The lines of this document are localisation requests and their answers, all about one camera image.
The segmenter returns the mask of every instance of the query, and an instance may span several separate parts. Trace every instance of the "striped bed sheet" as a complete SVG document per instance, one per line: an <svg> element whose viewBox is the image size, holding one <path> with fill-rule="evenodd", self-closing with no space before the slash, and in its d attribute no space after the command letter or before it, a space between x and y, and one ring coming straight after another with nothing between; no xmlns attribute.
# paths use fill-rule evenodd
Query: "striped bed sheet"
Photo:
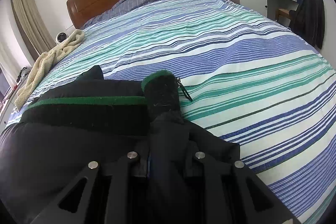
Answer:
<svg viewBox="0 0 336 224"><path fill-rule="evenodd" d="M105 79L142 80L167 69L185 118L241 144L242 160L305 224L336 191L336 75L287 28L229 0L159 0L85 29L84 43L34 97L100 65Z"/></svg>

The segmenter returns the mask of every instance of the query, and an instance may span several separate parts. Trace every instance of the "cabinet door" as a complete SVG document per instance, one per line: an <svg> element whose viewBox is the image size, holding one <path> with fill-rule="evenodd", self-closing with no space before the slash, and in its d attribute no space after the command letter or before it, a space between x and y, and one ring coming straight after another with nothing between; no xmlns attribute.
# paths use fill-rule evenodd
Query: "cabinet door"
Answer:
<svg viewBox="0 0 336 224"><path fill-rule="evenodd" d="M267 17L267 0L239 0L240 5L253 9Z"/></svg>

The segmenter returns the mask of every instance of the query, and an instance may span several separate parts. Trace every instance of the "dark jacket on chair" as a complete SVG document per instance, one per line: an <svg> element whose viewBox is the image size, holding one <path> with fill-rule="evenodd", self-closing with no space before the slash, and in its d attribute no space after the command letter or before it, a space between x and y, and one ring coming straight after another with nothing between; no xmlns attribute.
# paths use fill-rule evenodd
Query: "dark jacket on chair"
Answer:
<svg viewBox="0 0 336 224"><path fill-rule="evenodd" d="M313 47L322 49L324 38L324 3L323 0L302 0L294 11L290 29Z"/></svg>

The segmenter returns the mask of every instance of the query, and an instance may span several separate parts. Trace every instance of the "beige curtain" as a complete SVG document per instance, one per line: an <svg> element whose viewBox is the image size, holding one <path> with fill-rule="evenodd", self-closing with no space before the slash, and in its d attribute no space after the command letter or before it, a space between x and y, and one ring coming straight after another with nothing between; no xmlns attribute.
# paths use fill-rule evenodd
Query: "beige curtain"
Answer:
<svg viewBox="0 0 336 224"><path fill-rule="evenodd" d="M41 54L56 46L56 42L49 34L34 0L12 0L19 22L30 42Z"/></svg>

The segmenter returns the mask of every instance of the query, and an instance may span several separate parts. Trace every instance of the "black garment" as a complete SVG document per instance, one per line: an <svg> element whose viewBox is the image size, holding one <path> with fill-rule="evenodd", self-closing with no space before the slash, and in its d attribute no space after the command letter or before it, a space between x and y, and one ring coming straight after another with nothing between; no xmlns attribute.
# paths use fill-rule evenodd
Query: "black garment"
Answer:
<svg viewBox="0 0 336 224"><path fill-rule="evenodd" d="M296 11L290 11L290 29L313 47L322 49L324 38L323 0L302 0Z"/></svg>
<svg viewBox="0 0 336 224"><path fill-rule="evenodd" d="M35 104L69 96L99 97L103 94L126 98L142 94L139 82L83 77L49 90L35 100ZM73 104L73 112L64 115L67 111L64 105L39 105L27 110L22 122L10 125L0 135L0 199L17 223L30 223L90 161L115 162L122 155L137 151L139 143L144 142L151 149L149 219L152 223L186 220L190 214L196 216L194 193L183 180L185 154L190 142L218 160L233 162L239 159L238 144L221 140L183 120L180 113L164 112L149 123L147 110L141 110L144 114L136 110L146 105L127 105L122 106L123 109L119 106L108 109ZM100 126L100 115L106 115L106 111L110 118ZM147 122L138 119L135 113L146 117ZM141 154L142 171L145 172L147 156Z"/></svg>

